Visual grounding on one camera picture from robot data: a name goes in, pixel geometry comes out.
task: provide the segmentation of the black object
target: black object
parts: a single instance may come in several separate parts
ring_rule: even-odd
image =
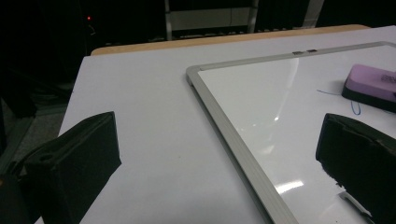
[[[396,223],[396,140],[354,119],[326,114],[316,159],[372,215]]]
[[[19,183],[13,175],[0,175],[0,224],[30,224]]]
[[[120,166],[113,112],[84,119],[25,162],[46,224],[79,223]]]

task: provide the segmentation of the whiteboard eraser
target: whiteboard eraser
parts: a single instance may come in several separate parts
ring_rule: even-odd
[[[355,64],[342,95],[349,100],[396,112],[396,73]]]

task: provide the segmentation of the white table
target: white table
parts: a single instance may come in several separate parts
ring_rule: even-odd
[[[385,27],[86,57],[61,133],[114,111],[122,166],[81,223],[263,223],[186,68],[395,38]]]

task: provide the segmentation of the floor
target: floor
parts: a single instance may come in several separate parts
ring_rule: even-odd
[[[61,129],[67,104],[38,106],[34,118],[17,119],[4,101],[7,147],[0,157],[0,173],[13,161],[21,160],[33,149],[55,139]]]

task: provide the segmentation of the whiteboard frame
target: whiteboard frame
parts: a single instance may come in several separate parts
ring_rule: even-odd
[[[263,207],[266,209],[269,217],[275,224],[296,224],[297,219],[290,211],[286,203],[277,193],[276,188],[271,183],[264,170],[253,157],[249,148],[238,134],[234,126],[231,124],[215,97],[198,74],[200,71],[218,69],[224,67],[238,66],[251,63],[265,63],[277,60],[310,57],[321,54],[349,51],[354,49],[368,49],[382,46],[390,46],[396,48],[396,44],[390,42],[373,42],[367,44],[351,45],[330,49],[309,49],[306,51],[297,51],[287,54],[279,54],[274,56],[251,58],[238,61],[230,61],[223,63],[210,63],[195,65],[187,68],[187,78],[189,84],[195,88],[199,97],[203,101],[207,111],[215,121],[220,133],[224,137],[231,152],[236,157],[242,171],[253,187]]]

